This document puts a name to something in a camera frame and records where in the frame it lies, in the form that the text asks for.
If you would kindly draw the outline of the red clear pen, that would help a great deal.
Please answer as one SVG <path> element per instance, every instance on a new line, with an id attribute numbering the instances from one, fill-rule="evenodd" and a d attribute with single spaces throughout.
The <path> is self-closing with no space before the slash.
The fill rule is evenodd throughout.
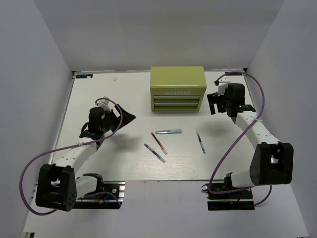
<path id="1" fill-rule="evenodd" d="M 168 152 L 166 151 L 166 149 L 164 148 L 164 146 L 161 144 L 161 142 L 157 139 L 157 137 L 155 136 L 155 134 L 152 132 L 151 133 L 152 137 L 154 138 L 154 140 L 157 142 L 157 144 L 159 145 L 159 147 L 161 148 L 162 152 L 167 155 Z"/>

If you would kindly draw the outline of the dark blue clear pen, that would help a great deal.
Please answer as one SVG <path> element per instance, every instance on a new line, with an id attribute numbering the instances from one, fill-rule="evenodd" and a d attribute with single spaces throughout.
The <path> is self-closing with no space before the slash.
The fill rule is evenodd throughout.
<path id="1" fill-rule="evenodd" d="M 155 150 L 153 150 L 148 144 L 144 144 L 144 146 L 149 150 L 151 151 L 162 163 L 165 163 L 166 160 L 161 156 L 159 155 Z"/>

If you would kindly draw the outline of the blue corner sticker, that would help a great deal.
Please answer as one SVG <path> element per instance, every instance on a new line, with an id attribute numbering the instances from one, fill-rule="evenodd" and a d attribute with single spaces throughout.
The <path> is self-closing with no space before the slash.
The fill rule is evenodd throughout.
<path id="1" fill-rule="evenodd" d="M 238 71 L 232 71 L 232 72 L 225 72 L 226 76 L 241 76 L 243 73 L 238 72 Z"/>
<path id="2" fill-rule="evenodd" d="M 92 74 L 77 74 L 76 79 L 87 79 L 87 78 L 93 78 Z"/>

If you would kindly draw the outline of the right blue corner sticker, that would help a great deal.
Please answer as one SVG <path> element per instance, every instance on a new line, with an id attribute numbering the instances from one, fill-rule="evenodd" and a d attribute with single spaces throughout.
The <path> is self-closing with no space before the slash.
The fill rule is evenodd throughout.
<path id="1" fill-rule="evenodd" d="M 241 76 L 243 73 L 238 72 L 238 71 L 232 71 L 232 72 L 225 72 L 226 76 Z"/>

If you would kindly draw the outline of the left blue corner sticker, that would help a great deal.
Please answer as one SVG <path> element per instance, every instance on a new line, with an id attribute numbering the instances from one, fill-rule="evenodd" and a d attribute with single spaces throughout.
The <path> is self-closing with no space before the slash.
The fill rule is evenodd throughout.
<path id="1" fill-rule="evenodd" d="M 92 74 L 77 74 L 76 79 L 87 79 L 87 78 L 93 78 Z"/>

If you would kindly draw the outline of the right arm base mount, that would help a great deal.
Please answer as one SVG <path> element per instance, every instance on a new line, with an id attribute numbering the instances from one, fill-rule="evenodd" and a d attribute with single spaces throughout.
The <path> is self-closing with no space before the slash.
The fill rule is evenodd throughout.
<path id="1" fill-rule="evenodd" d="M 205 183 L 201 189 L 202 192 L 207 194 L 209 211 L 242 211 L 255 209 L 253 194 L 250 190 L 216 195 L 208 191 L 207 183 Z M 225 178 L 223 181 L 213 181 L 211 189 L 214 192 L 223 192 L 234 190 L 235 188 L 232 186 L 231 179 Z"/>

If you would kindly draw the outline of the green teal pen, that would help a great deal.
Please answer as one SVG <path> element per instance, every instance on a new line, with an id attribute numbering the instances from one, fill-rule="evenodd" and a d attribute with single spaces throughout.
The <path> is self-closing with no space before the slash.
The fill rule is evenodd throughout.
<path id="1" fill-rule="evenodd" d="M 196 132 L 196 135 L 197 135 L 197 138 L 198 138 L 198 141 L 199 141 L 199 144 L 200 144 L 200 147 L 201 147 L 201 150 L 203 152 L 203 154 L 206 154 L 206 151 L 205 151 L 205 148 L 204 148 L 204 145 L 203 145 L 203 142 L 202 142 L 202 139 L 200 137 L 200 134 L 198 133 L 197 130 L 195 130 Z"/>

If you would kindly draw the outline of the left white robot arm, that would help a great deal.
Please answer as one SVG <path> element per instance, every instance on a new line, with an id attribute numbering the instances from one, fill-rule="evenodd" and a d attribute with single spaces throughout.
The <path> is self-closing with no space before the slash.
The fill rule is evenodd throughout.
<path id="1" fill-rule="evenodd" d="M 105 134 L 112 133 L 132 122 L 136 116 L 115 105 L 116 116 L 107 106 L 97 106 L 89 111 L 89 120 L 81 129 L 79 141 L 62 158 L 52 164 L 44 164 L 39 171 L 36 205 L 55 210 L 70 211 L 78 205 L 78 199 L 103 196 L 118 201 L 107 191 L 103 177 L 96 173 L 80 175 L 79 169 L 101 147 Z"/>

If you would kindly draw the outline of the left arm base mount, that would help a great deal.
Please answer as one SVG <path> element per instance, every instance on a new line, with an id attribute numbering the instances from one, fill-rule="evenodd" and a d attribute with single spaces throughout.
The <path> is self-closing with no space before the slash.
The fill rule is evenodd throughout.
<path id="1" fill-rule="evenodd" d="M 95 173 L 75 179 L 77 198 L 74 209 L 117 210 L 123 203 L 124 181 L 104 181 Z"/>

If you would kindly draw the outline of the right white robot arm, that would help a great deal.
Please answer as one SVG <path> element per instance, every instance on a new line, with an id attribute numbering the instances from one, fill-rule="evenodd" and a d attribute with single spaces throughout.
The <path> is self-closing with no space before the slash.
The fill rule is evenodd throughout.
<path id="1" fill-rule="evenodd" d="M 243 131 L 238 138 L 246 136 L 255 152 L 249 168 L 228 173 L 219 191 L 209 184 L 209 193 L 234 198 L 255 186 L 289 184 L 293 173 L 293 146 L 274 137 L 263 125 L 254 107 L 245 103 L 243 84 L 220 82 L 217 86 L 216 93 L 207 95 L 211 114 L 227 113 Z"/>

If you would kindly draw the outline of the green metal drawer box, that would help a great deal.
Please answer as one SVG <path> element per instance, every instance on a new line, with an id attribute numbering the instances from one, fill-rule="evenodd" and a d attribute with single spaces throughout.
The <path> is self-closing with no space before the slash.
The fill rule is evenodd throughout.
<path id="1" fill-rule="evenodd" d="M 202 66 L 151 67 L 152 111 L 199 111 L 206 89 Z"/>

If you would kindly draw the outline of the silver light blue pen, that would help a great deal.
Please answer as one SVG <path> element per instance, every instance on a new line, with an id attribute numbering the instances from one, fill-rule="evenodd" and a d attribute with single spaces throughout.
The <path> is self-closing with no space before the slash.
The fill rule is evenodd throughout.
<path id="1" fill-rule="evenodd" d="M 156 131 L 155 134 L 181 134 L 181 129 L 171 129 L 171 130 L 159 130 Z"/>

